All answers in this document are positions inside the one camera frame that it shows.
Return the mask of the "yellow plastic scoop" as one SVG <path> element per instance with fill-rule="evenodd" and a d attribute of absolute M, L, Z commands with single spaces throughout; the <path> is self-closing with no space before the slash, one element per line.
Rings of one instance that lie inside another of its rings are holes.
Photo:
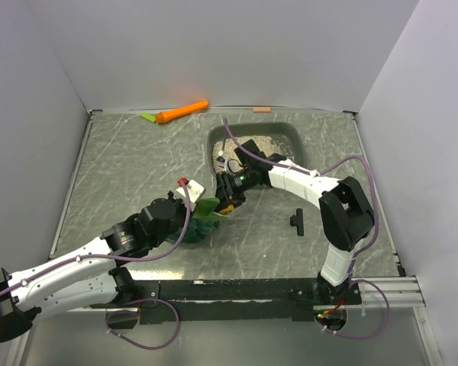
<path fill-rule="evenodd" d="M 234 205 L 233 204 L 229 204 L 227 207 L 223 208 L 218 213 L 219 214 L 229 214 L 233 210 L 234 210 Z"/>

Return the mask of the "green litter bag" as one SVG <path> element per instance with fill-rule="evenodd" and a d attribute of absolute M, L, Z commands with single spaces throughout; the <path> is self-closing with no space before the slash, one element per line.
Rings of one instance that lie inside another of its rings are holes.
<path fill-rule="evenodd" d="M 220 200 L 216 197 L 202 198 L 194 207 L 182 243 L 195 244 L 216 230 L 227 217 L 216 212 Z"/>

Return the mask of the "black bag clip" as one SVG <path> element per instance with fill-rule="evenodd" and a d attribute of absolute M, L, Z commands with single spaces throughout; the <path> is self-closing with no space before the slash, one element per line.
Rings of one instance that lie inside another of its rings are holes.
<path fill-rule="evenodd" d="M 289 218 L 289 224 L 291 227 L 296 228 L 298 236 L 305 235 L 303 209 L 296 209 L 295 214 L 291 215 Z"/>

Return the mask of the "grey litter box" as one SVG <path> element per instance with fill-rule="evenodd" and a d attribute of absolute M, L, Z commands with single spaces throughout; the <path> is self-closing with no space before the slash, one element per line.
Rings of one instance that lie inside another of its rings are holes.
<path fill-rule="evenodd" d="M 286 122 L 259 122 L 231 124 L 230 130 L 240 144 L 253 139 L 258 148 L 267 156 L 278 153 L 294 163 L 306 168 L 307 156 L 302 139 L 295 127 Z M 223 172 L 223 166 L 217 166 L 215 160 L 221 150 L 224 134 L 223 126 L 214 127 L 208 133 L 207 156 L 211 173 Z"/>

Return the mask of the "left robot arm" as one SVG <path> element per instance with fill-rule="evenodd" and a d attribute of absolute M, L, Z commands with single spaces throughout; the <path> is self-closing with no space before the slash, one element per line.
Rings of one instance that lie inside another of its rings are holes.
<path fill-rule="evenodd" d="M 199 198 L 183 185 L 65 255 L 22 271 L 0 268 L 0 343 L 25 334 L 39 318 L 132 303 L 136 289 L 125 265 L 170 255 L 171 249 L 150 251 L 173 234 L 184 239 Z"/>

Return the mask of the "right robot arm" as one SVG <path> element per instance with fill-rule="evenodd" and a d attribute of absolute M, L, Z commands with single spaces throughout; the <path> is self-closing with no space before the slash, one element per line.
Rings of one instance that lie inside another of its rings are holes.
<path fill-rule="evenodd" d="M 219 205 L 225 214 L 246 201 L 245 193 L 266 185 L 291 193 L 319 209 L 324 234 L 329 242 L 326 259 L 318 272 L 318 295 L 325 303 L 336 303 L 350 285 L 351 263 L 363 240 L 375 226 L 372 205 L 353 177 L 321 176 L 274 153 L 266 156 L 254 140 L 235 150 L 242 168 L 216 174 Z"/>

